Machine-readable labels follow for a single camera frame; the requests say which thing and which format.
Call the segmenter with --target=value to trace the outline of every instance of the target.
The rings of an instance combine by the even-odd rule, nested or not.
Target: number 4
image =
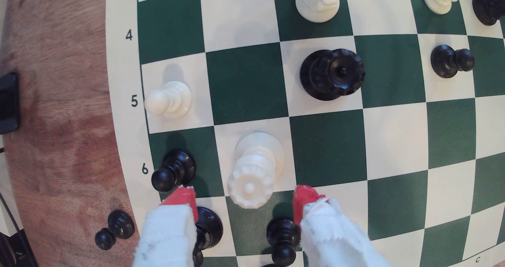
[[[133,38],[133,36],[131,35],[131,29],[128,31],[128,33],[126,34],[126,39],[130,39]]]

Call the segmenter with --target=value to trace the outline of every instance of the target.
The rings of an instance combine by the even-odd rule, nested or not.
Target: black pawn
[[[272,260],[279,267],[293,264],[296,246],[300,243],[300,227],[293,219],[278,218],[267,226],[267,240],[273,247]]]
[[[133,219],[121,210],[113,211],[107,218],[108,228],[95,235],[95,243],[100,249],[109,250],[116,244],[116,238],[129,239],[135,232]]]
[[[201,251],[216,246],[223,237],[223,223],[219,216],[205,207],[198,207],[198,221],[196,222],[196,244],[193,250],[195,267],[204,262]]]
[[[439,45],[431,52],[431,66],[440,77],[454,77],[458,71],[473,70],[475,57],[468,49],[454,51],[447,45]]]
[[[169,192],[173,187],[186,185],[196,175],[196,162],[188,152],[174,149],[168,152],[151,177],[158,192]]]
[[[346,49],[319,50],[301,64],[300,81],[305,91],[319,100],[334,100],[357,91],[365,79],[363,61]]]
[[[505,0],[472,0],[475,15],[484,25],[494,25],[505,15]]]

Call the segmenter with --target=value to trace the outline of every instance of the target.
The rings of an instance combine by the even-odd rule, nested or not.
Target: white rook
[[[273,193],[277,175],[284,169],[284,148],[274,136],[257,132],[245,136],[235,148],[238,160],[228,178],[228,193],[237,205],[256,209]]]

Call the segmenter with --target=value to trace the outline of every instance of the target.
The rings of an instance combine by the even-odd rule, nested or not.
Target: chessboard
[[[424,0],[340,0],[324,23],[295,0],[107,0],[110,102],[125,183],[142,236],[168,193],[151,175],[174,148],[197,163],[197,204],[224,225],[204,266],[272,263],[266,226],[293,217],[296,185],[335,198],[393,266],[491,266],[505,259],[505,21],[483,25],[472,0],[438,15]],[[473,71],[441,78],[432,50],[469,49]],[[300,65],[348,49],[366,75],[332,101],[307,94]],[[186,115],[151,115],[170,81],[193,92]],[[269,201],[243,209],[227,180],[241,138],[275,136],[285,166]],[[308,266],[297,247],[293,267]]]

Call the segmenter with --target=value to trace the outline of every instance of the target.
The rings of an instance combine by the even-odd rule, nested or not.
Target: white cloth cover
[[[189,205],[161,205],[148,213],[133,267],[193,267],[196,227]]]
[[[300,226],[310,267],[391,267],[334,199],[306,204]]]

